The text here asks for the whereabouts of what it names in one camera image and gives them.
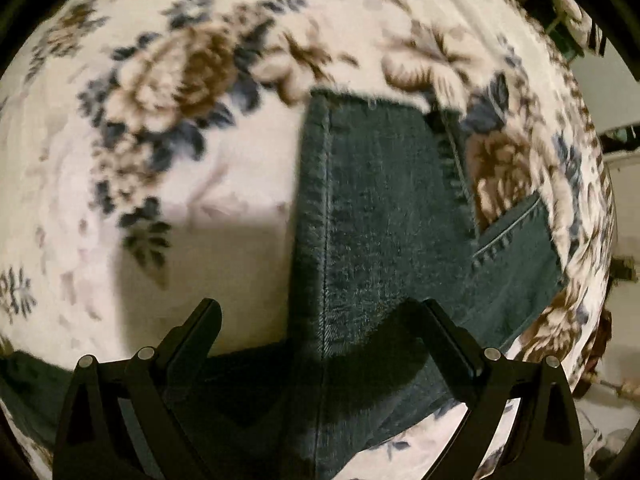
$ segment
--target blue flower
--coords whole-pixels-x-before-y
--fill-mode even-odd
[[[575,251],[580,246],[580,228],[582,226],[582,219],[580,218],[580,191],[582,189],[582,153],[575,146],[569,148],[564,135],[557,133],[552,137],[552,141],[560,160],[560,169],[564,173],[566,179],[571,187],[573,197],[573,210],[574,221],[571,227],[569,227],[569,236],[571,244],[569,246],[569,258],[574,256]]]
[[[0,301],[9,315],[9,322],[13,322],[13,315],[20,313],[26,319],[27,314],[38,304],[31,295],[31,280],[25,277],[22,267],[18,276],[15,275],[13,267],[9,267],[8,272],[0,274]]]
[[[184,28],[211,19],[213,0],[179,0],[161,14],[169,19],[169,30]]]

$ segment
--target dark green denim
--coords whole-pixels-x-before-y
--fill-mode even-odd
[[[313,93],[302,132],[289,346],[210,358],[174,409],[212,468],[251,478],[233,473],[251,456],[260,478],[332,478],[357,452],[450,401],[402,322],[402,299],[435,298],[481,345],[506,350],[561,288],[537,194],[478,235],[463,142],[442,121],[433,124],[441,126],[412,107]],[[41,368],[56,374],[34,373]],[[0,367],[0,396],[47,447],[70,377],[59,372],[24,354]]]

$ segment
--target brown flower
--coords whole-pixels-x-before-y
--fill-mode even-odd
[[[236,79],[233,50],[228,38],[206,24],[155,40],[121,67],[106,118],[132,133],[161,132],[207,112]]]
[[[530,195],[530,144],[503,132],[473,134],[466,143],[466,166],[476,188],[476,215],[486,229]]]
[[[382,58],[389,86],[406,92],[434,89],[441,106],[466,110],[470,90],[488,81],[491,59],[462,27],[427,26],[412,20],[407,37],[392,36]]]
[[[98,181],[109,183],[109,196],[114,206],[122,212],[132,212],[141,207],[158,175],[147,166],[151,155],[148,143],[139,144],[133,134],[122,136],[113,150],[97,144],[92,156],[92,174]]]
[[[100,20],[91,20],[95,3],[88,0],[76,4],[57,20],[46,35],[50,53],[62,57],[79,49],[80,39],[99,26]]]
[[[564,288],[540,317],[521,335],[522,350],[516,359],[539,363],[547,355],[561,361],[569,355],[580,337],[580,323],[575,315],[577,296]]]
[[[348,54],[338,54],[335,59],[358,66]],[[334,57],[321,41],[318,23],[311,20],[302,38],[295,38],[290,30],[271,36],[262,59],[251,72],[258,81],[275,84],[284,104],[293,106],[306,98],[315,83],[334,81],[326,72],[332,62]]]

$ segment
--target wall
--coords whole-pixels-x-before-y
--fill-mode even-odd
[[[598,132],[640,123],[640,83],[607,42],[604,57],[585,54],[571,63]]]
[[[613,338],[598,364],[598,372],[614,384],[626,378],[640,382],[640,283],[616,285],[607,300],[607,308],[612,315]],[[596,384],[576,406],[605,436],[620,428],[632,430],[640,420],[640,406],[621,400],[608,388]]]
[[[617,256],[633,256],[640,263],[640,152],[613,158],[607,166],[616,205],[618,240],[614,253]]]

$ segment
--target bed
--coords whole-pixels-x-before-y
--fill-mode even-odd
[[[514,0],[66,1],[0,80],[0,357],[128,359],[203,297],[227,309],[213,353],[281,340],[316,87],[459,110],[487,225],[540,194],[568,285],[507,356],[553,354],[574,387],[606,291],[612,192],[575,79]],[[50,478],[50,451],[0,406]],[[421,478],[464,413],[440,409],[336,478]]]

